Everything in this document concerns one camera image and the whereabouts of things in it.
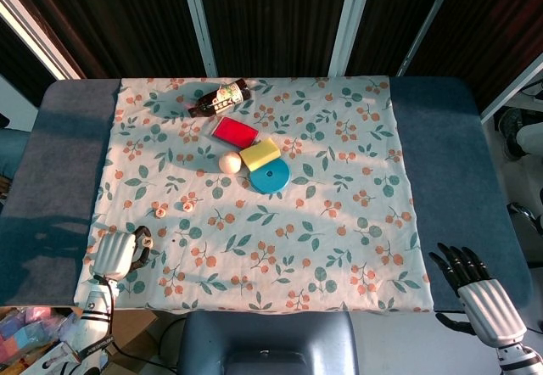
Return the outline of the black shoe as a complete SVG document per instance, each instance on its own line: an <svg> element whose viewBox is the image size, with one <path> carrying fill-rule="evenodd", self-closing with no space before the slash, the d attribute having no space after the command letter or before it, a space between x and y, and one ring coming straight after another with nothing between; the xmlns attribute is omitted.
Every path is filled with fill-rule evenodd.
<svg viewBox="0 0 543 375"><path fill-rule="evenodd" d="M507 109L498 121L498 130L504 138L504 154L511 161L517 161L528 153L528 142L523 129L521 109Z"/></svg>

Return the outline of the colourful toy box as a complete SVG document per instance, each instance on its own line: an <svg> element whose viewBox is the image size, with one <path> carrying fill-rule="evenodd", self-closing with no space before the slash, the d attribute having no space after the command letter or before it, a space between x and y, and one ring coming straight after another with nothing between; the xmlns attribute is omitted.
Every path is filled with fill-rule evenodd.
<svg viewBox="0 0 543 375"><path fill-rule="evenodd" d="M32 306L10 311L0 320L0 364L54 344L67 316L51 307Z"/></svg>

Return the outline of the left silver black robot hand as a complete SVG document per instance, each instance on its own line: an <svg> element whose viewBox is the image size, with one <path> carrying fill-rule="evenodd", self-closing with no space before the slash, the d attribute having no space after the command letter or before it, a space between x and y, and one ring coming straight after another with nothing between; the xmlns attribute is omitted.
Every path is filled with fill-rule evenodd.
<svg viewBox="0 0 543 375"><path fill-rule="evenodd" d="M142 240L146 237L152 238L146 226L140 226L134 232L116 232L104 237L98 246L92 276L98 280L119 282L143 267L154 246L153 240L151 248L143 247Z"/></svg>

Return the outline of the white printed carton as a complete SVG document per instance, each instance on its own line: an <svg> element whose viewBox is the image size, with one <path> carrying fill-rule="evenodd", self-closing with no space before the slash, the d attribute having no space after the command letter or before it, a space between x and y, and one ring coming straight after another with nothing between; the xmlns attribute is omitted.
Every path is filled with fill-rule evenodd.
<svg viewBox="0 0 543 375"><path fill-rule="evenodd" d="M20 375L60 375L64 369L78 367L81 361L71 347L60 342Z"/></svg>

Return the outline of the white ball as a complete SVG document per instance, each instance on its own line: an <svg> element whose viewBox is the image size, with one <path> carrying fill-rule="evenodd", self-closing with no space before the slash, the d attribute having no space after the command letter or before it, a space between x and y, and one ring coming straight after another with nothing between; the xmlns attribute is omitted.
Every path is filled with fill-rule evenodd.
<svg viewBox="0 0 543 375"><path fill-rule="evenodd" d="M241 170L241 166L242 159L236 152L226 152L219 158L219 167L224 174L236 174Z"/></svg>

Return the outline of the yellow sponge block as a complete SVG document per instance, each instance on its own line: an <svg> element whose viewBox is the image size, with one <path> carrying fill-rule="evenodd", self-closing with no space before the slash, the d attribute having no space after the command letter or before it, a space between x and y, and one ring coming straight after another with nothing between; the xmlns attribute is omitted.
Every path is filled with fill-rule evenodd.
<svg viewBox="0 0 543 375"><path fill-rule="evenodd" d="M241 150L239 155L247 168L250 171L255 171L263 165L279 158L281 150L271 138L267 138Z"/></svg>

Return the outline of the dark pleated curtain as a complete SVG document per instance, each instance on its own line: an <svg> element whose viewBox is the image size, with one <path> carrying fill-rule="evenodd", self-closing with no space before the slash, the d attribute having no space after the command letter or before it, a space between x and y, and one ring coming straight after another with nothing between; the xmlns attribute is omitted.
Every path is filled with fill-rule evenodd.
<svg viewBox="0 0 543 375"><path fill-rule="evenodd" d="M20 0L84 78L201 76L187 0ZM367 0L347 74L393 76L434 0ZM203 0L220 76L324 76L344 0ZM409 76L486 108L543 52L543 0L445 0Z"/></svg>

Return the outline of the brown cardboard box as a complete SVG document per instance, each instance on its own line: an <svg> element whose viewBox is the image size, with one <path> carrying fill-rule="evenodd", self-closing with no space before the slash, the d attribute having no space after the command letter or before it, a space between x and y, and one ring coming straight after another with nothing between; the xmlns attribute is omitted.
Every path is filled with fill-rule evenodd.
<svg viewBox="0 0 543 375"><path fill-rule="evenodd" d="M162 311L119 311L103 375L174 375L184 318Z"/></svg>

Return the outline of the floral cherry print tablecloth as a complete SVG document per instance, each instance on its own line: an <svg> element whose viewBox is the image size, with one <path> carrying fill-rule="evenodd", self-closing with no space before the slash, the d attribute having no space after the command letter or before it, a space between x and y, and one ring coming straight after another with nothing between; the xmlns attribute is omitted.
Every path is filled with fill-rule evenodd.
<svg viewBox="0 0 543 375"><path fill-rule="evenodd" d="M222 173L218 119L188 114L224 84L121 82L75 302L102 239L146 226L154 246L119 282L120 308L430 311L389 78L248 80L250 99L227 117L280 148L291 177L279 193L255 191L247 170Z"/></svg>

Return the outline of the light trouser leg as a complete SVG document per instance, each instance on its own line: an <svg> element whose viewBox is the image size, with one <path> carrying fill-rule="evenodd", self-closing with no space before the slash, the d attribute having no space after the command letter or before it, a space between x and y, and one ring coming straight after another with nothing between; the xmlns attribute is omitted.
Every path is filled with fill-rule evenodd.
<svg viewBox="0 0 543 375"><path fill-rule="evenodd" d="M522 126L516 142L524 153L543 157L543 122Z"/></svg>

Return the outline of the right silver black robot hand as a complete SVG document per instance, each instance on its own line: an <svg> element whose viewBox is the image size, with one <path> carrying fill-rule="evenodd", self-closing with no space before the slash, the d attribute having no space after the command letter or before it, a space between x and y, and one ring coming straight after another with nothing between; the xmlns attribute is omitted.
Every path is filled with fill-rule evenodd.
<svg viewBox="0 0 543 375"><path fill-rule="evenodd" d="M440 253L431 252L429 257L461 302L467 320L454 321L441 312L435 314L437 320L452 331L478 337L491 348L521 343L527 328L486 264L468 247L439 243L438 248Z"/></svg>

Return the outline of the blue round disc with hole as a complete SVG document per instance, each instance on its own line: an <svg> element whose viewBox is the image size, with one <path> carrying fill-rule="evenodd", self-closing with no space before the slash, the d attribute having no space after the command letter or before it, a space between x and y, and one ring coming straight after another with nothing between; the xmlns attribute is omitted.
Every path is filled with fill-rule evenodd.
<svg viewBox="0 0 543 375"><path fill-rule="evenodd" d="M288 184L291 177L288 164L278 158L249 173L252 188L259 193L278 193Z"/></svg>

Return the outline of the dark sauce bottle with label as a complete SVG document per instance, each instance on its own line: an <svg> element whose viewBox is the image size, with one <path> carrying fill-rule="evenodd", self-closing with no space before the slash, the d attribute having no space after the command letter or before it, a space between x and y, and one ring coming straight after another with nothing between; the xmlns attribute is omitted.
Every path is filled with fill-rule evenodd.
<svg viewBox="0 0 543 375"><path fill-rule="evenodd" d="M244 79L221 85L198 99L195 106L188 109L191 117L211 117L229 109L235 104L249 100L251 92Z"/></svg>

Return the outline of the white screen frame post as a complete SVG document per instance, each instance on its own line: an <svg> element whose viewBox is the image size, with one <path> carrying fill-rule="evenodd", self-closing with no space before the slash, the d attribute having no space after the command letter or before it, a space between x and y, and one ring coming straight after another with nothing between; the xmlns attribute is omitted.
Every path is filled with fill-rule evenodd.
<svg viewBox="0 0 543 375"><path fill-rule="evenodd" d="M20 0L0 0L0 17L57 80L80 80L81 75Z"/></svg>
<svg viewBox="0 0 543 375"><path fill-rule="evenodd" d="M328 67L328 77L345 75L366 3L367 0L344 0Z"/></svg>
<svg viewBox="0 0 543 375"><path fill-rule="evenodd" d="M418 49L421 47L425 36L428 34L430 26L433 24L434 19L438 12L440 11L445 0L434 0L432 7L428 11L426 18L424 19L421 27L419 28L411 46L409 47L406 56L401 62L400 68L398 69L396 75L404 76L409 69L411 62L414 60Z"/></svg>
<svg viewBox="0 0 543 375"><path fill-rule="evenodd" d="M203 61L207 77L218 76L215 55L213 52L209 27L204 11L203 0L187 0L189 12L193 22L195 36L199 45L200 56Z"/></svg>
<svg viewBox="0 0 543 375"><path fill-rule="evenodd" d="M480 122L484 124L494 113L513 98L522 87L543 71L543 52L540 53L519 75L511 81L502 92L483 110Z"/></svg>

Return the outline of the red rectangular pad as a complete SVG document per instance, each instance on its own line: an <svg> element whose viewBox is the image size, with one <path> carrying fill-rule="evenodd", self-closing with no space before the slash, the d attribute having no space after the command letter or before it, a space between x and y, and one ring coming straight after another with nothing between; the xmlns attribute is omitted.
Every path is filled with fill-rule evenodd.
<svg viewBox="0 0 543 375"><path fill-rule="evenodd" d="M222 117L211 133L212 137L237 148L250 147L258 135L259 132L254 127L229 117Z"/></svg>

